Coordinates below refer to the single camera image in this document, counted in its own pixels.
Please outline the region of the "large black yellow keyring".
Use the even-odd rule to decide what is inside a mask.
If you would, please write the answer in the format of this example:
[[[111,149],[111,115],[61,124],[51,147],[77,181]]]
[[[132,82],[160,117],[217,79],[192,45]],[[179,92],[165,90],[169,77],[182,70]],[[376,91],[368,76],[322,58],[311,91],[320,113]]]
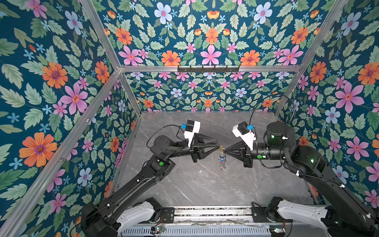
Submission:
[[[225,154],[225,149],[223,146],[220,147],[219,150],[219,163],[220,163],[220,169],[225,170],[226,169],[226,154]]]

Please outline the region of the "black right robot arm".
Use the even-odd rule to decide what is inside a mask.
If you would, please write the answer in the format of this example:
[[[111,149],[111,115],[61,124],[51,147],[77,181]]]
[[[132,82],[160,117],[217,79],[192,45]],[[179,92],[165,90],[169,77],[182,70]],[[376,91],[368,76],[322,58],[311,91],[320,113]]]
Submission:
[[[263,216],[270,221],[293,220],[323,230],[331,237],[377,237],[378,211],[361,201],[313,147],[296,145],[295,130],[277,121],[267,125],[266,142],[258,142],[255,127],[241,122],[233,127],[233,134],[242,140],[224,150],[251,168],[253,161],[280,161],[283,167],[304,179],[327,199],[328,205],[304,205],[273,197]]]

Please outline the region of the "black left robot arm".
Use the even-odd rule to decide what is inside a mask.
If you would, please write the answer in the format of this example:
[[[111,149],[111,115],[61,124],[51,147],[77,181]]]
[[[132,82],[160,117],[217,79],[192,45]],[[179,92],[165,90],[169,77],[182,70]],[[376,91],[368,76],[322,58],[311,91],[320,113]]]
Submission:
[[[134,178],[100,203],[84,206],[82,231],[87,237],[116,237],[129,226],[157,220],[161,206],[155,199],[149,198],[134,208],[132,203],[169,175],[175,166],[172,158],[191,156],[196,163],[219,148],[217,139],[199,133],[194,134],[192,141],[175,142],[165,135],[157,137],[150,148],[152,157]]]

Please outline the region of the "white ventilation grille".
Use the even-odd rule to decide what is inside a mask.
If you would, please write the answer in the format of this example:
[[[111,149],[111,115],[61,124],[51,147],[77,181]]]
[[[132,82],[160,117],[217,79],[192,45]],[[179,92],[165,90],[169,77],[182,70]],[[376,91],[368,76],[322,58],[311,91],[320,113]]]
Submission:
[[[270,229],[249,226],[135,226],[119,237],[270,237]]]

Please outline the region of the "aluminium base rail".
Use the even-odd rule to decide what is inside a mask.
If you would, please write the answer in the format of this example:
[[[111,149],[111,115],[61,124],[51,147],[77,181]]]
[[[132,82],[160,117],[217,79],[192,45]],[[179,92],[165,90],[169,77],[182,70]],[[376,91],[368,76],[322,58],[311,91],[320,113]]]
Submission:
[[[193,205],[175,208],[174,223],[255,225],[251,205]]]

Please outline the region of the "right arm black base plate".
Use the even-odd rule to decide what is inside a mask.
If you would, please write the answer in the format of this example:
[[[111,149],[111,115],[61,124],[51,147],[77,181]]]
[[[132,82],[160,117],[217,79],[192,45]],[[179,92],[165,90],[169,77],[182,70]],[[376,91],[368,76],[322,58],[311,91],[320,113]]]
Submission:
[[[275,209],[263,207],[255,202],[252,203],[251,212],[255,223],[293,223],[291,219],[282,218]]]

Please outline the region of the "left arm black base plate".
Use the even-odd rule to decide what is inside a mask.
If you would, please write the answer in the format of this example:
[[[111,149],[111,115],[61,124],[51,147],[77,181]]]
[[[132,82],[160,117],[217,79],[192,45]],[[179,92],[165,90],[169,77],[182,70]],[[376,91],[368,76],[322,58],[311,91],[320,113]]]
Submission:
[[[156,210],[153,216],[149,219],[150,223],[163,223],[171,224],[174,223],[175,208],[174,207],[163,207]]]

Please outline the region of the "black wall hook rack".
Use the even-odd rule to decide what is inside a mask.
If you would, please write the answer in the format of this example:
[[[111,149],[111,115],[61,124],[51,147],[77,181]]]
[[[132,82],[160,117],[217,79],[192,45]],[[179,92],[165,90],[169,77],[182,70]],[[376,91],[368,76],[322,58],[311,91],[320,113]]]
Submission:
[[[234,73],[239,72],[239,66],[178,66],[178,73]]]

